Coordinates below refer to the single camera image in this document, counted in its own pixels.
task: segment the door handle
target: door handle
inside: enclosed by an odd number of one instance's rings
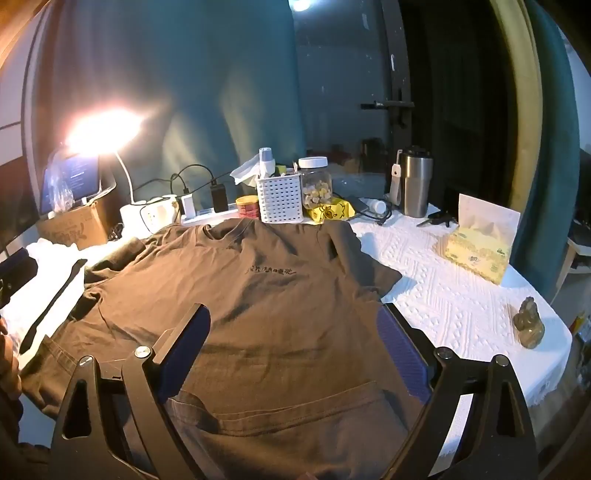
[[[390,113],[391,121],[394,122],[394,110],[398,110],[398,125],[401,128],[406,128],[408,123],[406,121],[405,112],[414,108],[414,102],[404,102],[403,100],[385,100],[383,102],[362,103],[361,110],[387,110]]]
[[[403,102],[402,100],[385,100],[383,102],[361,104],[361,110],[389,110],[391,108],[414,108],[414,102]]]

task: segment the glass jar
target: glass jar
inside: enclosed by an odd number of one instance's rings
[[[301,202],[308,210],[330,205],[332,178],[326,157],[306,157],[298,160],[301,174]]]

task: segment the white lamp cord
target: white lamp cord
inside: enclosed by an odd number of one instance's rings
[[[135,203],[134,188],[131,185],[131,178],[129,177],[129,172],[127,171],[127,168],[125,168],[125,164],[123,163],[123,160],[121,160],[121,157],[119,156],[117,151],[115,151],[115,157],[117,157],[117,160],[119,160],[119,163],[121,163],[121,167],[123,167],[123,171],[125,172],[125,176],[127,177],[127,183],[129,184],[129,198],[131,199],[131,204],[133,205]]]

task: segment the thermos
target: thermos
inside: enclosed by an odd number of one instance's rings
[[[429,184],[433,176],[433,158],[427,150],[412,146],[398,150],[392,165],[390,201],[409,217],[427,215]]]

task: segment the white tablecloth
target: white tablecloth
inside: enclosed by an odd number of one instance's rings
[[[394,303],[433,345],[448,346],[462,358],[489,362],[498,353],[506,355],[527,404],[539,403],[556,388],[564,372],[569,330],[513,267],[496,286],[443,258],[442,237],[455,225],[416,227],[420,222],[398,212],[384,226],[362,219],[351,222],[362,250],[404,276],[382,301]],[[544,338],[533,350],[521,346],[511,322],[528,296],[535,299],[545,326]],[[456,450],[471,400],[471,395],[460,399],[442,454]]]
[[[45,310],[51,299],[66,282],[72,271],[72,265],[79,259],[87,259],[86,266],[91,267],[114,250],[124,245],[129,239],[108,242],[84,250],[76,245],[66,247],[52,244],[43,238],[27,246],[31,257],[37,260],[37,275],[23,288],[16,292],[10,303],[0,310],[0,314],[8,324],[8,334],[14,345],[20,346],[21,341],[36,318]],[[18,358],[19,367],[23,369],[34,357],[44,335],[51,336],[64,322],[67,315],[84,293],[84,269],[67,286],[53,307],[37,328],[37,334],[31,348]]]

